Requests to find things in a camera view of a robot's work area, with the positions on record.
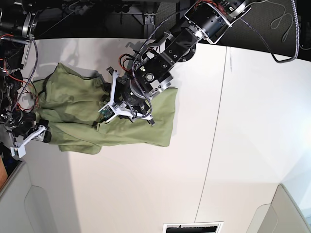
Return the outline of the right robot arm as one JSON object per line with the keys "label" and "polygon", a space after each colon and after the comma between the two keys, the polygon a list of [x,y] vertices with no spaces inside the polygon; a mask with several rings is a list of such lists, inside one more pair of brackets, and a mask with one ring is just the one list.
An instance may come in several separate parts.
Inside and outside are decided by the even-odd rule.
{"label": "right robot arm", "polygon": [[49,122],[36,120],[39,95],[32,77],[21,73],[31,46],[36,46],[38,17],[45,9],[40,0],[0,2],[0,124],[14,145],[19,136],[27,138],[39,130],[35,140],[49,143],[52,137]]}

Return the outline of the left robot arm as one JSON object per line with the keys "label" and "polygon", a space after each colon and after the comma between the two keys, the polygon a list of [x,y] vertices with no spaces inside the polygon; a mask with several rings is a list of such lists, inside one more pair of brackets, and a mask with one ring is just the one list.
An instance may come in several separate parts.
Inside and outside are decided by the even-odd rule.
{"label": "left robot arm", "polygon": [[186,25],[180,32],[165,31],[159,40],[147,39],[135,55],[128,55],[131,67],[123,76],[109,67],[110,100],[99,110],[104,121],[119,117],[154,125],[151,100],[171,85],[171,69],[191,59],[201,40],[216,44],[249,10],[248,0],[199,0],[184,11]]}

